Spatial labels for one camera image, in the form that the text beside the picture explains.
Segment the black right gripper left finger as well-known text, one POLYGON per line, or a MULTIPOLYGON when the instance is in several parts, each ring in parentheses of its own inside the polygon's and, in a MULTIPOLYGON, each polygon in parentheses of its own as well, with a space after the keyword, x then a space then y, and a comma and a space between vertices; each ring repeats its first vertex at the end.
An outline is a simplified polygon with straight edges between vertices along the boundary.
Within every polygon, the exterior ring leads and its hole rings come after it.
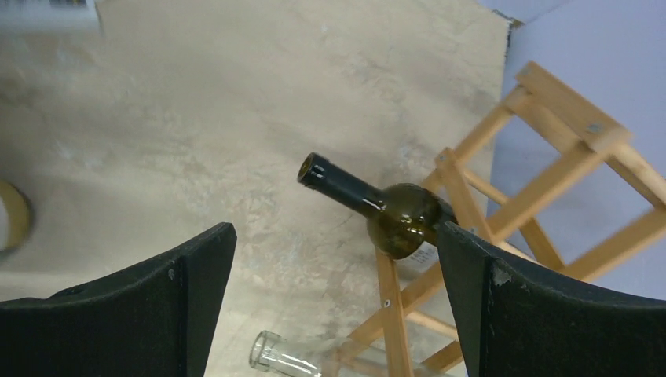
POLYGON ((4 301, 2 375, 204 375, 236 241, 221 223, 48 298, 4 301))

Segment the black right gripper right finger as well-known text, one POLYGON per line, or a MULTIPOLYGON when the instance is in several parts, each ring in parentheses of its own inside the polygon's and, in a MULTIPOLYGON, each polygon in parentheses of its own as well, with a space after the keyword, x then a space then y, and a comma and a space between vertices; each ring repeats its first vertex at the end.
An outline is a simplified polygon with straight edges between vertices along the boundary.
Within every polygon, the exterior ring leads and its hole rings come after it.
POLYGON ((567 277, 451 222, 437 246, 468 375, 664 375, 664 301, 567 277))

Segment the clear glass bottle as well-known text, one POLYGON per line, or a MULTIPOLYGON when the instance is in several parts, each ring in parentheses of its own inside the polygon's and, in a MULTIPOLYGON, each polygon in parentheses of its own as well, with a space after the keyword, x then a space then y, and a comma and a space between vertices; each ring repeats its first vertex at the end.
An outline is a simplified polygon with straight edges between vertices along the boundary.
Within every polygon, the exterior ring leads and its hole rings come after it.
POLYGON ((276 376, 388 376, 386 352, 349 338, 288 340, 261 331, 248 357, 251 368, 276 376))

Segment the dark bottle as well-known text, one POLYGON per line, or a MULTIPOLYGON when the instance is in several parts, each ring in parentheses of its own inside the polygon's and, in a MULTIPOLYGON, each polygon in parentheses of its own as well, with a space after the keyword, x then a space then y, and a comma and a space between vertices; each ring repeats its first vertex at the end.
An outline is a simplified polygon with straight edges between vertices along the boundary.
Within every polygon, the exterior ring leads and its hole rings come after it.
POLYGON ((315 152, 303 161, 298 183, 364 216, 374 246, 414 273, 439 262, 437 228, 457 222, 452 206, 423 187, 376 188, 315 152))

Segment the red wine bottle gold cap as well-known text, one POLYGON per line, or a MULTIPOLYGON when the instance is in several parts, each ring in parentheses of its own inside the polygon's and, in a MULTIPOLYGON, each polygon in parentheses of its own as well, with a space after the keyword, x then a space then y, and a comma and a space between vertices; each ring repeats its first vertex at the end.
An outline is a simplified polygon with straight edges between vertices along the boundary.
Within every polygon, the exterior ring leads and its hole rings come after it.
POLYGON ((1 180, 1 252, 22 246, 31 235, 34 221, 28 197, 15 185, 1 180))

